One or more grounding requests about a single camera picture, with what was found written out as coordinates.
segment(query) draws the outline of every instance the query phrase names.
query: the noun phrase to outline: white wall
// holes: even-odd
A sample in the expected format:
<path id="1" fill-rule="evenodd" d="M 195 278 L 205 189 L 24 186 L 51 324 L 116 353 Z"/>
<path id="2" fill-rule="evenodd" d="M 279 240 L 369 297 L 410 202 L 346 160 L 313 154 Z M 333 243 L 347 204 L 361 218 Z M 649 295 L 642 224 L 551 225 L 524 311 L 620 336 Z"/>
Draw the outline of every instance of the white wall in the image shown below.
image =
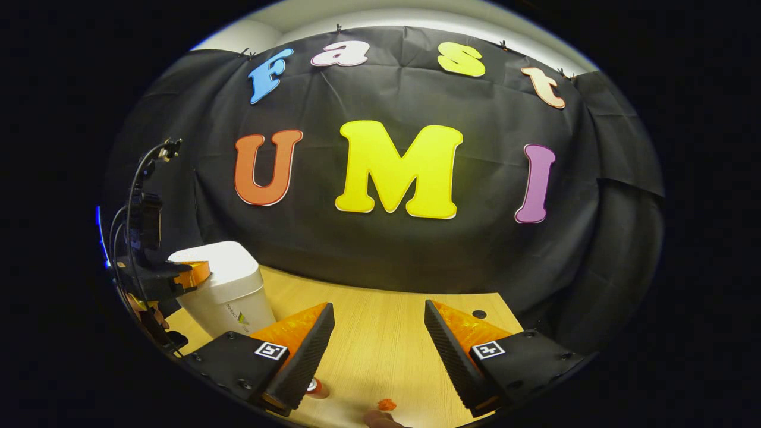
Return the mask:
<path id="1" fill-rule="evenodd" d="M 504 26 L 465 14 L 421 8 L 382 8 L 321 18 L 321 10 L 317 6 L 305 8 L 303 13 L 296 13 L 294 8 L 300 6 L 303 1 L 288 0 L 258 11 L 214 34 L 193 49 L 222 49 L 241 52 L 248 48 L 248 52 L 262 52 L 293 40 L 335 31 L 336 24 L 341 24 L 342 28 L 345 29 L 406 25 L 467 34 L 492 43 L 505 40 L 509 49 L 537 59 L 554 69 L 563 69 L 566 75 L 580 75 L 597 70 L 597 67 L 584 55 L 551 33 L 507 12 L 505 9 L 496 8 L 486 2 L 472 3 L 482 9 L 473 9 L 473 14 L 485 16 L 484 14 L 490 11 L 492 14 L 499 13 L 502 18 L 500 22 Z M 388 3 L 390 0 L 376 1 Z M 460 0 L 460 2 L 457 5 L 471 4 L 467 0 Z M 349 7 L 347 4 L 341 6 L 343 9 Z"/>
<path id="2" fill-rule="evenodd" d="M 282 33 L 268 24 L 241 19 L 218 31 L 191 50 L 219 49 L 243 52 L 248 48 L 246 54 L 264 52 L 278 46 L 277 42 L 281 37 Z"/>

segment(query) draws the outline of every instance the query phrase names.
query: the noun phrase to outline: letter m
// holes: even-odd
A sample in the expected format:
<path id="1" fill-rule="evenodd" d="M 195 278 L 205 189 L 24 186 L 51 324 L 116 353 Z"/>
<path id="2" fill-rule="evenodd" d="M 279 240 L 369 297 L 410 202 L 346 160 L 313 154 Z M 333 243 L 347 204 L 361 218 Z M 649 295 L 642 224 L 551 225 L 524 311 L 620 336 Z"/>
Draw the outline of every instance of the letter m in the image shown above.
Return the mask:
<path id="1" fill-rule="evenodd" d="M 423 128 L 404 157 L 394 147 L 386 128 L 373 120 L 357 120 L 341 126 L 349 140 L 344 192 L 336 198 L 336 208 L 349 212 L 370 212 L 375 201 L 368 196 L 368 178 L 386 212 L 394 212 L 415 181 L 415 196 L 406 204 L 415 217 L 452 219 L 457 207 L 452 203 L 454 151 L 463 142 L 460 131 L 439 125 Z"/>

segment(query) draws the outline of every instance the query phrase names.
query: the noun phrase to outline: bin lid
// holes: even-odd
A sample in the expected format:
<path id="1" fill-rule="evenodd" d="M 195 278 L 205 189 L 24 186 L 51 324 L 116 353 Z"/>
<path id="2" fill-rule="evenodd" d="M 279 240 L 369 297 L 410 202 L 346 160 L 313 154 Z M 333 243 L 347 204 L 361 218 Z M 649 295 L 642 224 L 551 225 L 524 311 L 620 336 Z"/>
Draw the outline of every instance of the bin lid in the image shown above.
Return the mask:
<path id="1" fill-rule="evenodd" d="M 259 291 L 263 286 L 262 277 L 257 274 L 259 263 L 235 241 L 188 248 L 169 256 L 171 262 L 201 260 L 209 262 L 212 275 L 193 294 L 209 293 L 215 303 L 224 303 Z"/>

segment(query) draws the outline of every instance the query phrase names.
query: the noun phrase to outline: small orange toy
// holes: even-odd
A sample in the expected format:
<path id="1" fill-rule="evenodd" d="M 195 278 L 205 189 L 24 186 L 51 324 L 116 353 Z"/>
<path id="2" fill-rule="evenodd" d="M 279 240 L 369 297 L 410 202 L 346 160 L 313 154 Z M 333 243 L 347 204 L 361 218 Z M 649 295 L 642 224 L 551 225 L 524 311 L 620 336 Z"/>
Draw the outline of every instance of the small orange toy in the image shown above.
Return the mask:
<path id="1" fill-rule="evenodd" d="M 378 410 L 387 411 L 387 410 L 393 410 L 395 408 L 396 408 L 396 403 L 391 401 L 389 398 L 378 401 Z"/>

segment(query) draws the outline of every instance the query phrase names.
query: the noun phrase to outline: colorful foam letter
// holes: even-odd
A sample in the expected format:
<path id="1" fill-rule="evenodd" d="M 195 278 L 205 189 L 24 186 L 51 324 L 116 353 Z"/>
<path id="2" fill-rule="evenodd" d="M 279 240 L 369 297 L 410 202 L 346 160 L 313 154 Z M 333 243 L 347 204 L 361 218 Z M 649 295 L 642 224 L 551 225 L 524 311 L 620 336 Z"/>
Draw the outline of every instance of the colorful foam letter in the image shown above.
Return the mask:
<path id="1" fill-rule="evenodd" d="M 336 198 L 341 211 L 370 212 L 375 201 L 368 196 L 372 176 L 386 212 L 394 212 L 414 180 L 415 196 L 406 204 L 415 217 L 452 219 L 454 151 L 463 141 L 460 131 L 439 125 L 423 128 L 402 158 L 380 122 L 356 120 L 341 126 L 349 140 L 344 192 Z"/>
<path id="2" fill-rule="evenodd" d="M 283 49 L 277 55 L 268 59 L 267 62 L 256 67 L 248 77 L 253 81 L 253 96 L 251 104 L 264 98 L 265 95 L 272 92 L 280 84 L 279 78 L 273 78 L 273 75 L 281 75 L 285 71 L 285 58 L 293 53 L 293 49 Z"/>
<path id="3" fill-rule="evenodd" d="M 438 45 L 438 51 L 441 52 L 438 63 L 448 72 L 473 77 L 483 76 L 486 73 L 486 67 L 479 61 L 481 53 L 471 46 L 443 42 Z"/>
<path id="4" fill-rule="evenodd" d="M 528 184 L 524 204 L 515 213 L 515 221 L 539 223 L 547 216 L 544 201 L 549 184 L 549 167 L 555 161 L 555 153 L 538 144 L 525 145 L 524 153 L 528 158 Z"/>
<path id="5" fill-rule="evenodd" d="M 264 187 L 256 184 L 253 179 L 256 151 L 264 144 L 264 136 L 245 136 L 235 142 L 235 191 L 245 203 L 270 206 L 283 199 L 291 182 L 293 148 L 303 136 L 301 131 L 295 129 L 280 131 L 272 136 L 272 144 L 277 146 L 275 170 L 272 172 L 272 181 Z"/>
<path id="6" fill-rule="evenodd" d="M 554 79 L 545 76 L 544 72 L 537 67 L 524 67 L 521 71 L 531 78 L 533 89 L 537 92 L 539 98 L 542 98 L 542 101 L 554 108 L 561 109 L 565 107 L 565 101 L 555 96 L 555 92 L 552 91 L 552 87 L 557 87 L 558 85 Z"/>
<path id="7" fill-rule="evenodd" d="M 312 65 L 322 67 L 333 64 L 343 65 L 344 67 L 360 65 L 368 60 L 365 54 L 369 49 L 369 44 L 357 40 L 333 43 L 324 47 L 324 50 L 328 52 L 318 53 L 312 58 L 311 62 Z"/>

